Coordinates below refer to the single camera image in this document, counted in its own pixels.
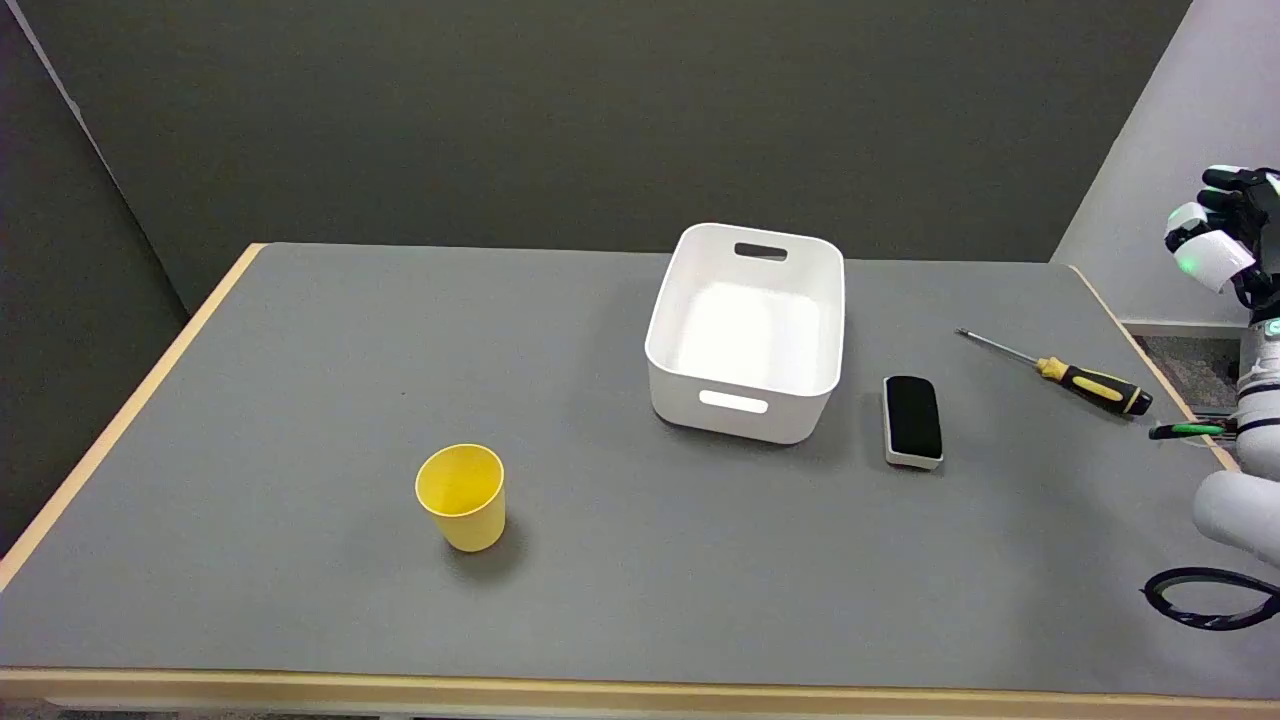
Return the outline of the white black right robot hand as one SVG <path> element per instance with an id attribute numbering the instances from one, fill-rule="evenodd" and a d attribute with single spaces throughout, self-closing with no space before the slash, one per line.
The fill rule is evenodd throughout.
<path id="1" fill-rule="evenodd" d="M 1277 272 L 1265 268 L 1265 241 L 1277 234 L 1277 169 L 1212 165 L 1201 179 L 1196 200 L 1170 213 L 1165 247 L 1203 287 L 1230 290 L 1251 324 L 1276 319 Z"/>

